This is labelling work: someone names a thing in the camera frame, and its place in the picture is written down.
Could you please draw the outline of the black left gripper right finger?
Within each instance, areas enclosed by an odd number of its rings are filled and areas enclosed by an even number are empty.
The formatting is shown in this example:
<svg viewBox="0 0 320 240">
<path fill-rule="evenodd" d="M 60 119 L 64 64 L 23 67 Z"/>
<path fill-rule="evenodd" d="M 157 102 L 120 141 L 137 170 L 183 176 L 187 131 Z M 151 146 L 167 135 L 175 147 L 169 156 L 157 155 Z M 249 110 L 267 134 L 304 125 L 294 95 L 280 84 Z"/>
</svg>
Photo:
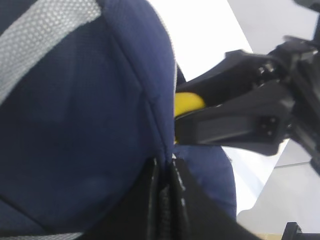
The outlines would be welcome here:
<svg viewBox="0 0 320 240">
<path fill-rule="evenodd" d="M 211 200 L 183 159 L 169 167 L 171 229 L 174 240 L 257 240 Z"/>
</svg>

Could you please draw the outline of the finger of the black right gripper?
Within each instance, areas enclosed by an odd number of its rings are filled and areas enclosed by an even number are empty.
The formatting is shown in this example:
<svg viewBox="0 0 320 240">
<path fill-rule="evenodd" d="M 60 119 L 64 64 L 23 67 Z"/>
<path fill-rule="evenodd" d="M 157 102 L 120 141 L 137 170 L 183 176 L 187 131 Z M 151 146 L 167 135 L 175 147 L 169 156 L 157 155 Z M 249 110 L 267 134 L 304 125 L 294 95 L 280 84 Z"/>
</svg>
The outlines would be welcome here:
<svg viewBox="0 0 320 240">
<path fill-rule="evenodd" d="M 290 92 L 275 81 L 175 120 L 181 145 L 215 145 L 276 155 L 293 109 Z"/>
</svg>

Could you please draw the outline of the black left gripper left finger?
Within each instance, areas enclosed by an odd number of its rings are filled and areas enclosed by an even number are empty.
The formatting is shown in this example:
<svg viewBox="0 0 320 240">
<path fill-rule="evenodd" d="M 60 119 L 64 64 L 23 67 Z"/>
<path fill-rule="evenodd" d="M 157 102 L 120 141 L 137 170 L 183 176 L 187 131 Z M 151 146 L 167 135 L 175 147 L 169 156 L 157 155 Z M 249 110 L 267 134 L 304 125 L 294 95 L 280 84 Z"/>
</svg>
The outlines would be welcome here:
<svg viewBox="0 0 320 240">
<path fill-rule="evenodd" d="M 82 239 L 169 240 L 170 201 L 159 178 L 159 161 L 147 159 L 128 193 Z"/>
</svg>

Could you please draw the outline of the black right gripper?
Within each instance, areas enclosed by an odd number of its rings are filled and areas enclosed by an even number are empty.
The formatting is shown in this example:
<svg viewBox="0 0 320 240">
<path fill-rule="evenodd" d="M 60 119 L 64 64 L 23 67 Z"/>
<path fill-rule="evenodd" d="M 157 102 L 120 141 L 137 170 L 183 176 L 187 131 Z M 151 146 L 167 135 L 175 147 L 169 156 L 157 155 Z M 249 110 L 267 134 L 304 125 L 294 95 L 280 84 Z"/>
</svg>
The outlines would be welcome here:
<svg viewBox="0 0 320 240">
<path fill-rule="evenodd" d="M 270 53 L 227 52 L 225 59 L 202 75 L 177 86 L 205 106 L 234 99 L 253 121 L 245 132 L 224 140 L 227 147 L 274 155 L 291 139 L 320 170 L 320 44 L 286 36 Z"/>
</svg>

